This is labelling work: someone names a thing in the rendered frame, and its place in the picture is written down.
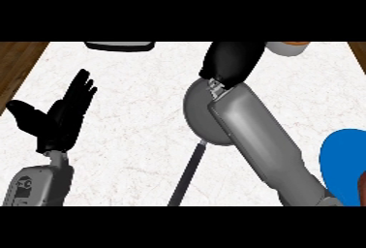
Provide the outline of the blue plate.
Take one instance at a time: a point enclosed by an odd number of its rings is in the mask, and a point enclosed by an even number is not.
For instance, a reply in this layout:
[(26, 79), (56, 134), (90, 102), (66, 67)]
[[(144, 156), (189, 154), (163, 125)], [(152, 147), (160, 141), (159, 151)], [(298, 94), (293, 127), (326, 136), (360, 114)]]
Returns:
[(358, 206), (357, 181), (366, 171), (366, 131), (336, 130), (323, 140), (318, 163), (330, 193), (345, 206)]

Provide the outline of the grey bowl with orange rim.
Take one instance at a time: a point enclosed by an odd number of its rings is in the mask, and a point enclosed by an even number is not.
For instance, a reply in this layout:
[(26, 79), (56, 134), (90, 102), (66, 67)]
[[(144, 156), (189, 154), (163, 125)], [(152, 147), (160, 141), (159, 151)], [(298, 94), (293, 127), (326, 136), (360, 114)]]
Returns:
[(308, 46), (308, 42), (268, 42), (267, 49), (282, 56), (298, 56)]

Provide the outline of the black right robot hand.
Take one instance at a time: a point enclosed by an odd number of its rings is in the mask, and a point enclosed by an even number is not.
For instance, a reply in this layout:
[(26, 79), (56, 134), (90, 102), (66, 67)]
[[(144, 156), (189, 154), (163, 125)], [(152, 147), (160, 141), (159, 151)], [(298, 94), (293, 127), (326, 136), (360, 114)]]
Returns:
[(199, 76), (218, 81), (225, 89), (242, 83), (255, 67), (265, 42), (212, 42)]

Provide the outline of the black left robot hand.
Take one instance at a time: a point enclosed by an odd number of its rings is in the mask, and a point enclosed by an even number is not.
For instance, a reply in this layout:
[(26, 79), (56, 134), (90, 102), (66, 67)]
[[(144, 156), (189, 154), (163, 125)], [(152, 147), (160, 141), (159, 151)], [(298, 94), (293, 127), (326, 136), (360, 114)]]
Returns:
[(19, 100), (11, 100), (6, 108), (16, 118), (19, 129), (37, 137), (39, 154), (56, 150), (68, 152), (75, 144), (84, 114), (90, 107), (97, 87), (81, 69), (70, 81), (65, 97), (57, 100), (47, 112)]

